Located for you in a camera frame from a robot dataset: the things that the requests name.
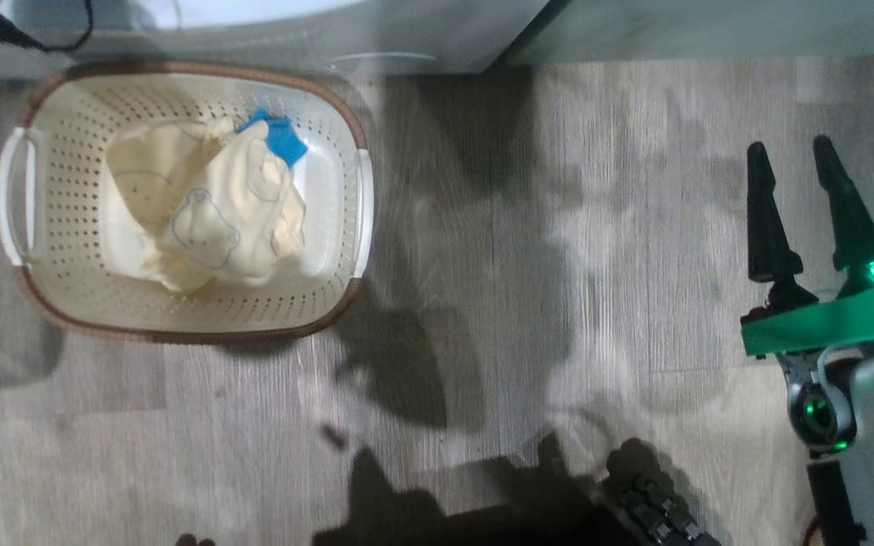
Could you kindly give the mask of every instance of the bear print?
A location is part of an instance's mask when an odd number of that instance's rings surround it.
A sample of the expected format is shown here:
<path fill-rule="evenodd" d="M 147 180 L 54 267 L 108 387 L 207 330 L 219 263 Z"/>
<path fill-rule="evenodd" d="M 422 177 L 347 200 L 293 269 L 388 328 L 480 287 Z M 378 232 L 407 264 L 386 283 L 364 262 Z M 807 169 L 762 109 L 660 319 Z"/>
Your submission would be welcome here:
<path fill-rule="evenodd" d="M 171 220 L 177 242 L 187 249 L 191 262 L 207 269 L 221 269 L 241 242 L 241 233 L 233 228 L 208 190 L 191 190 Z"/>

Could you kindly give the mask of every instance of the laundry basket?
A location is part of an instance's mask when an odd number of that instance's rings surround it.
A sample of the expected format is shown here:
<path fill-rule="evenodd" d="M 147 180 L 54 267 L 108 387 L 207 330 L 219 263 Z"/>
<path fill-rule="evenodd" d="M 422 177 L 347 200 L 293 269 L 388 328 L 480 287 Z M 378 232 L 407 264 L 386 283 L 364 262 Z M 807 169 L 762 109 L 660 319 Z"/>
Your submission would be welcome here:
<path fill-rule="evenodd" d="M 115 273 L 122 200 L 105 151 L 118 131 L 180 118 L 247 120 L 258 108 L 291 118 L 309 146 L 295 172 L 306 204 L 298 263 L 263 287 L 211 283 L 191 294 Z M 76 68 L 35 91 L 0 156 L 3 247 L 28 297 L 71 331 L 169 343 L 308 335 L 357 294 L 372 231 L 360 122 L 298 77 L 180 62 Z"/>

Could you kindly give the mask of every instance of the black cable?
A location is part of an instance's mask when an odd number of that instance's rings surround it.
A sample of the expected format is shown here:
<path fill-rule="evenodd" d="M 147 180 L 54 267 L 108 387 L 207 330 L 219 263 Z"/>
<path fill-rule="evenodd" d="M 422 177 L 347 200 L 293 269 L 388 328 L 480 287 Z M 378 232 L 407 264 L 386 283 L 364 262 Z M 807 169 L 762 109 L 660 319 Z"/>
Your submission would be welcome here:
<path fill-rule="evenodd" d="M 3 44 L 12 44 L 25 49 L 38 49 L 41 52 L 75 52 L 93 35 L 93 0 L 83 0 L 83 7 L 86 9 L 86 31 L 80 38 L 77 38 L 72 44 L 66 45 L 46 45 L 42 44 L 32 36 L 29 36 L 20 28 L 16 27 L 14 22 L 8 20 L 3 14 L 0 14 L 0 42 Z"/>

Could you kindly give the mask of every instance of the blue sponge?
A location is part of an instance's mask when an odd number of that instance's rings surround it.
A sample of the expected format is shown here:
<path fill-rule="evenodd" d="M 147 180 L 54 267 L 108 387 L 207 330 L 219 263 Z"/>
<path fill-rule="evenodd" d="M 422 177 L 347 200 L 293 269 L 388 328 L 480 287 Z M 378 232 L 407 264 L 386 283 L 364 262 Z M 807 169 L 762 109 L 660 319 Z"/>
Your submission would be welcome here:
<path fill-rule="evenodd" d="M 303 155 L 306 155 L 306 152 L 309 152 L 309 148 L 302 144 L 299 137 L 295 136 L 295 131 L 292 129 L 292 120 L 289 120 L 289 118 L 272 118 L 264 110 L 256 111 L 246 124 L 235 129 L 235 132 L 240 133 L 257 121 L 265 121 L 268 124 L 268 136 L 265 138 L 265 144 L 272 153 L 285 160 L 288 168 L 292 168 L 295 162 L 298 162 L 299 159 L 302 159 Z"/>

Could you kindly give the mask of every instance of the white appliance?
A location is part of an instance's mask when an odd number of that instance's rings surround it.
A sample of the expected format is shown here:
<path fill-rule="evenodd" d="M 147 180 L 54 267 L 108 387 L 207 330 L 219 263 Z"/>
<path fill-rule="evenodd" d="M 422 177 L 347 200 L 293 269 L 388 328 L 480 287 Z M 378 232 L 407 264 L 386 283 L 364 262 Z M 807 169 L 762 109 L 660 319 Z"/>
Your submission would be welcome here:
<path fill-rule="evenodd" d="M 548 0 L 93 0 L 96 29 L 72 56 L 0 45 L 0 77 L 77 62 L 170 58 L 302 73 L 469 73 L 490 65 Z M 42 42 L 72 42 L 83 0 L 4 0 Z"/>

